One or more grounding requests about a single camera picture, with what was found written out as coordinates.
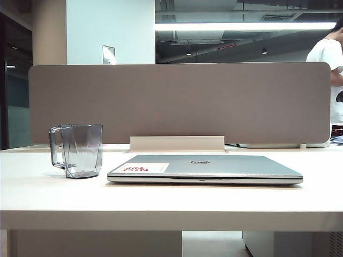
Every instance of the white desk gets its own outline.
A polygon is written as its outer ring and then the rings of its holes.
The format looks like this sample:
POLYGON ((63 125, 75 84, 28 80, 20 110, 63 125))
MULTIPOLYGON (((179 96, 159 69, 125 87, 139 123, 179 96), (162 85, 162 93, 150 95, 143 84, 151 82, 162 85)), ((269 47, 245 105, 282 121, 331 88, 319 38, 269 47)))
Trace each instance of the white desk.
POLYGON ((53 167, 47 147, 1 151, 1 229, 343 231, 343 146, 221 153, 265 155, 303 174, 288 187, 112 184, 107 172, 137 154, 126 150, 105 146, 100 175, 81 180, 53 167))

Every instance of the mug handle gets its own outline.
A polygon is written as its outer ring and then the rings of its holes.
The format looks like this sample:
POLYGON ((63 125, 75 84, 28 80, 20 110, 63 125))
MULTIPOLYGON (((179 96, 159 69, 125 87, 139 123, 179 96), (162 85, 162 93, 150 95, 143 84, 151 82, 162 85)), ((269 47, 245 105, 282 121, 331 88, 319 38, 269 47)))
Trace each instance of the mug handle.
POLYGON ((61 126, 52 127, 49 130, 49 139, 50 139, 50 150, 51 150, 51 163, 53 166, 58 167, 60 169, 64 169, 64 165, 62 162, 57 161, 57 153, 56 153, 56 135, 57 131, 61 131, 61 126))

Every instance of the dell logo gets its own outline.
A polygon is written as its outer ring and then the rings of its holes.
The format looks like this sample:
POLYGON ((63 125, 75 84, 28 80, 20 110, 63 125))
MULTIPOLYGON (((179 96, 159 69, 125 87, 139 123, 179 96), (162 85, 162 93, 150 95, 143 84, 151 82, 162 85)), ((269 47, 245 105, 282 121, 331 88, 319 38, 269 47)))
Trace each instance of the dell logo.
POLYGON ((193 163, 193 164, 208 164, 210 162, 208 162, 208 161, 191 161, 191 163, 193 163))

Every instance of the person's arm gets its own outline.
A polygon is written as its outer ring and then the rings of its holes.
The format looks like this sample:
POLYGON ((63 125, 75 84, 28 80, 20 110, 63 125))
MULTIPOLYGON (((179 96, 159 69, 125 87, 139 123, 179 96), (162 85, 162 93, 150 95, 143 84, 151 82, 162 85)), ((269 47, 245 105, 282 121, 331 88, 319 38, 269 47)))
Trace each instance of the person's arm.
POLYGON ((343 76, 339 74, 338 68, 331 71, 331 85, 332 86, 343 86, 343 76))

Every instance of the white wall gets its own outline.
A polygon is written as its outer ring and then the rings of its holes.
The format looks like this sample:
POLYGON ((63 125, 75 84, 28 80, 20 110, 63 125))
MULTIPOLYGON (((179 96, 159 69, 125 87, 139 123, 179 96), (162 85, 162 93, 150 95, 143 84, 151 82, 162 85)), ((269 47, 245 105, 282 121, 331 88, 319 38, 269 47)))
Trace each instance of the white wall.
POLYGON ((67 0, 68 64, 102 64, 102 45, 118 64, 155 63, 154 0, 67 0))

